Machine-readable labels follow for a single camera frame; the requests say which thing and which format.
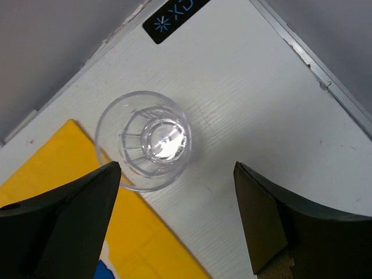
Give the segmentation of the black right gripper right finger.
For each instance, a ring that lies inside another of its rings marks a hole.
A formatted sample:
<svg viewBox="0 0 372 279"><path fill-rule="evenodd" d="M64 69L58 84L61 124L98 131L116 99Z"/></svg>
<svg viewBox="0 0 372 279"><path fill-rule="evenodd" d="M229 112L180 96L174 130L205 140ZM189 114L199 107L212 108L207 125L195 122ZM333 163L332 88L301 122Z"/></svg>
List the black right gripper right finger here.
<svg viewBox="0 0 372 279"><path fill-rule="evenodd" d="M308 200L243 163L234 183L258 278L370 278L371 218Z"/></svg>

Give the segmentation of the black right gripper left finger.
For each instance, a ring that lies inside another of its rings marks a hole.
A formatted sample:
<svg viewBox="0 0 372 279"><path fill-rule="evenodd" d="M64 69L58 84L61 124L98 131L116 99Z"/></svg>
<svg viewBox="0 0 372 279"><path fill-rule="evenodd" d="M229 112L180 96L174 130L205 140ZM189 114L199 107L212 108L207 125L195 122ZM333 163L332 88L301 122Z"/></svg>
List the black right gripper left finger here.
<svg viewBox="0 0 372 279"><path fill-rule="evenodd" d="M1 207L1 278L93 278L120 179L110 162Z"/></svg>

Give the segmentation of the yellow Pikachu cloth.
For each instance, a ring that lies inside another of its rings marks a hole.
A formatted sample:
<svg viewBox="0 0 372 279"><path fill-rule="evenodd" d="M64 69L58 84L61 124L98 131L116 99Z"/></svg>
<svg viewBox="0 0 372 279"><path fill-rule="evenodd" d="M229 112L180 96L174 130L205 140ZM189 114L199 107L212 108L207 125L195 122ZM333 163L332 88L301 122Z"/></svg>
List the yellow Pikachu cloth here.
<svg viewBox="0 0 372 279"><path fill-rule="evenodd" d="M47 192L99 167L95 146L68 120L1 185L5 206ZM194 255L138 193L117 194L95 278L209 278Z"/></svg>

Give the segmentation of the clear drinking glass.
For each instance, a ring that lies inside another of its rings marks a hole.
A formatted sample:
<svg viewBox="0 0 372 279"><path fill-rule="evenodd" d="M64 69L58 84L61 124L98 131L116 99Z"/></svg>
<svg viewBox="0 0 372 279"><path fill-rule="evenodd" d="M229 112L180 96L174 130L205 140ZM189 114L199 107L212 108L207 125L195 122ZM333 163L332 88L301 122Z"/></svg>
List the clear drinking glass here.
<svg viewBox="0 0 372 279"><path fill-rule="evenodd" d="M192 153L191 128L182 108L152 91L118 97L101 114L94 135L100 165L119 163L120 184L153 192L174 183Z"/></svg>

